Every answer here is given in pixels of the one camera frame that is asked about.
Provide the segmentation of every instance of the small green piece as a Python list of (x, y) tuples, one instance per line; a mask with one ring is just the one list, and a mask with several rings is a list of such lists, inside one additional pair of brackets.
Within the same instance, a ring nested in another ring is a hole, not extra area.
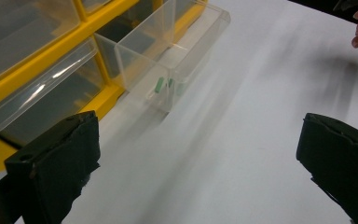
[(164, 83), (164, 77), (160, 77), (158, 79), (158, 82), (157, 82), (157, 85), (155, 88), (155, 93), (159, 93), (161, 91), (162, 83)]
[(168, 87), (170, 88), (172, 84), (173, 84), (173, 78), (170, 78), (170, 80), (168, 81)]

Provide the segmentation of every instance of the clear plastic drawer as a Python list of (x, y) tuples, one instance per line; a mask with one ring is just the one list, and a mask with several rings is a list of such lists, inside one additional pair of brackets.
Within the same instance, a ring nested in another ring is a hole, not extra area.
[(169, 0), (120, 40), (96, 36), (111, 78), (170, 111), (229, 22), (228, 12), (203, 1)]
[(96, 52), (88, 39), (0, 102), (0, 137), (24, 146), (81, 110), (103, 88)]
[(0, 0), (0, 75), (78, 24), (71, 0)]

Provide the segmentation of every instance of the white table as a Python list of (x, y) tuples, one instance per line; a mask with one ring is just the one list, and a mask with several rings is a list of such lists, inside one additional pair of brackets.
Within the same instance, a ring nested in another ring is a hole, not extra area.
[(63, 223), (350, 223), (296, 160), (306, 113), (358, 129), (355, 25), (284, 0), (210, 0), (232, 22), (173, 112), (128, 94)]

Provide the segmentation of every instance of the plastic drawer organizer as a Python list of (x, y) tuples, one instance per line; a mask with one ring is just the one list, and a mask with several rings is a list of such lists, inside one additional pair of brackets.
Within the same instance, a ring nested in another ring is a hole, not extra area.
[(101, 119), (125, 90), (170, 111), (230, 22), (206, 2), (1, 0), (0, 171), (58, 120)]
[(0, 136), (24, 146), (83, 108), (103, 88), (96, 52), (87, 40), (0, 102)]
[(71, 0), (0, 0), (0, 75), (79, 23)]
[[(183, 94), (204, 55), (230, 22), (228, 12), (221, 8), (202, 1), (179, 2), (180, 10), (176, 0), (167, 1), (121, 40), (105, 32), (96, 35), (110, 77), (165, 111)], [(176, 16), (183, 8), (195, 16)]]

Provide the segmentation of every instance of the transparent plastic bin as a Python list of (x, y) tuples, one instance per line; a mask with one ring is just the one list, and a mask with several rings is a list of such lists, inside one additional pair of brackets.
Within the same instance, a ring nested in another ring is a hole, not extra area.
[(106, 69), (108, 70), (108, 75), (114, 79), (118, 77), (120, 71), (118, 69), (117, 57), (113, 46), (127, 36), (133, 30), (131, 21), (127, 18), (118, 17), (114, 20), (108, 22), (100, 30), (98, 30), (94, 35), (96, 37), (99, 49), (103, 55), (105, 61)]
[(110, 1), (111, 0), (82, 0), (81, 2), (83, 3), (86, 12), (91, 13)]
[(88, 39), (0, 102), (0, 137), (22, 147), (80, 111), (103, 88), (96, 52)]
[[(203, 1), (192, 1), (183, 17), (175, 16), (175, 6), (176, 0), (165, 2), (118, 42), (96, 35), (111, 78), (165, 111), (182, 96), (200, 62), (230, 23), (228, 12)], [(199, 17), (174, 43), (183, 21), (195, 15)]]
[(78, 24), (72, 0), (0, 0), (0, 74)]

